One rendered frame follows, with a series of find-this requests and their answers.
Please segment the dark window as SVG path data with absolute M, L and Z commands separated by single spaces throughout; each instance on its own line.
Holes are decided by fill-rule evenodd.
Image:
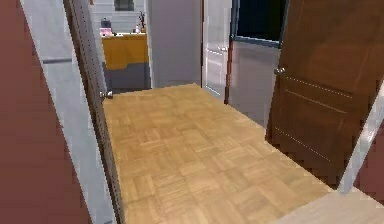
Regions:
M 231 39 L 280 49 L 290 0 L 232 0 Z

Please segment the white panelled room door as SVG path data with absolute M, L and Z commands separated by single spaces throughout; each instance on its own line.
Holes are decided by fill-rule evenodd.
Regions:
M 213 96 L 225 99 L 232 0 L 204 0 L 202 87 Z

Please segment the brown door seen edge-on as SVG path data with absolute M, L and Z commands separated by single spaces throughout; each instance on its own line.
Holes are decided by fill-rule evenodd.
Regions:
M 90 111 L 98 154 L 106 177 L 108 195 L 114 212 L 114 224 L 126 224 L 121 190 L 100 91 L 106 91 L 102 66 L 89 10 L 89 0 L 63 0 L 80 75 Z

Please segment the brown wooden room door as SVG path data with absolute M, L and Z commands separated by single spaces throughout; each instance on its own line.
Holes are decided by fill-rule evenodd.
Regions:
M 267 141 L 337 188 L 384 81 L 384 0 L 290 0 Z

